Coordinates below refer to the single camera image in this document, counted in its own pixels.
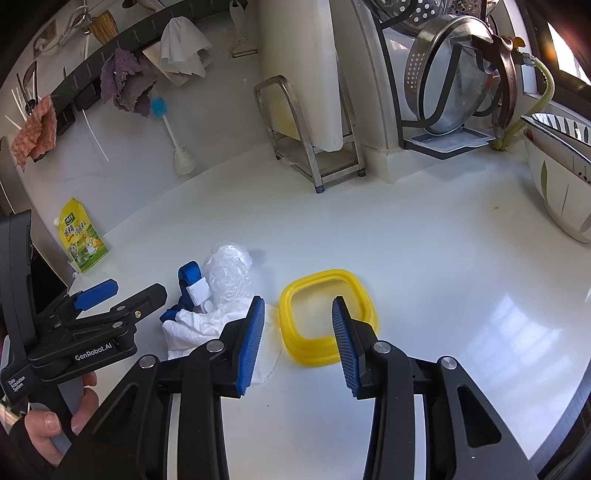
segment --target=metal screw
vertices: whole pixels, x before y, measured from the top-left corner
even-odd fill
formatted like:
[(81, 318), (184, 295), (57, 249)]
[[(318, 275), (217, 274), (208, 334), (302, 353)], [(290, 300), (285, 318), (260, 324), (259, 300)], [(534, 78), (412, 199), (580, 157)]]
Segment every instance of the metal screw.
[(156, 357), (153, 355), (146, 355), (139, 359), (141, 368), (152, 368), (154, 365), (156, 365)]
[(447, 368), (448, 370), (455, 370), (457, 368), (457, 361), (451, 356), (444, 356), (441, 359), (441, 364), (443, 368)]
[(206, 346), (207, 351), (211, 353), (221, 352), (224, 348), (224, 344), (221, 340), (212, 340)]
[(377, 353), (390, 353), (392, 347), (388, 342), (375, 342), (374, 343), (374, 350)]

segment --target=wooden brush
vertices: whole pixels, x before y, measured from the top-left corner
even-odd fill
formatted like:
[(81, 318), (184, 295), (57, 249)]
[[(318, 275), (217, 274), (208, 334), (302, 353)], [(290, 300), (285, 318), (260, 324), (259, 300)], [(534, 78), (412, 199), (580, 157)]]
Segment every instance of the wooden brush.
[(108, 10), (105, 10), (98, 17), (92, 19), (90, 31), (103, 45), (119, 35), (117, 23), (115, 23), (113, 15)]

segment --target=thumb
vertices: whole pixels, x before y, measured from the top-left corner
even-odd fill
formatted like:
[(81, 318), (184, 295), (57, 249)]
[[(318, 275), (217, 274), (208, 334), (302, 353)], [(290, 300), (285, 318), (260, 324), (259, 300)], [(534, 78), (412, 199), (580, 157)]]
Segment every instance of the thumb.
[(31, 443), (41, 456), (53, 466), (59, 465), (63, 455), (51, 441), (61, 433), (57, 415), (50, 411), (31, 410), (25, 416), (25, 428)]

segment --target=white countertop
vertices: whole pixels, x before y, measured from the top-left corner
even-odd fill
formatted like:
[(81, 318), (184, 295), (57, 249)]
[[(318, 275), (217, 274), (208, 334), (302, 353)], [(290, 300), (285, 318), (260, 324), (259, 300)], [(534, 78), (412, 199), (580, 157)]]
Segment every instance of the white countertop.
[[(114, 278), (111, 306), (161, 283), (170, 306), (178, 268), (222, 240), (249, 249), (256, 293), (274, 305), (293, 280), (353, 272), (374, 301), (380, 338), (416, 358), (456, 357), (528, 457), (589, 363), (589, 247), (552, 223), (527, 166), (508, 155), (480, 149), (395, 185), (355, 177), (318, 195), (263, 147), (110, 231), (111, 252), (72, 291)], [(138, 324), (134, 359), (99, 371), (101, 399), (140, 355), (166, 358), (160, 314)], [(222, 406), (233, 480), (362, 477), (373, 402), (352, 398), (340, 365), (305, 368), (284, 351), (266, 384)]]

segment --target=window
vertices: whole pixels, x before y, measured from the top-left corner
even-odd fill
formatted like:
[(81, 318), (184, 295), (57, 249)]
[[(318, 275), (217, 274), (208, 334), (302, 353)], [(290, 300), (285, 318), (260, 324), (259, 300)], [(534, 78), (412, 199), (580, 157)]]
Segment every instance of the window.
[(562, 39), (554, 27), (548, 24), (550, 29), (550, 35), (552, 36), (552, 42), (554, 43), (554, 49), (556, 50), (556, 58), (558, 60), (558, 68), (563, 72), (570, 73), (572, 76), (584, 81), (587, 85), (591, 85), (591, 82), (585, 75), (585, 72), (579, 65), (579, 62), (574, 57), (573, 52), (566, 42)]
[[(523, 17), (532, 52), (550, 70), (556, 83), (554, 100), (591, 120), (591, 80), (556, 29), (522, 0), (517, 5)], [(544, 76), (536, 69), (538, 93), (545, 91)]]

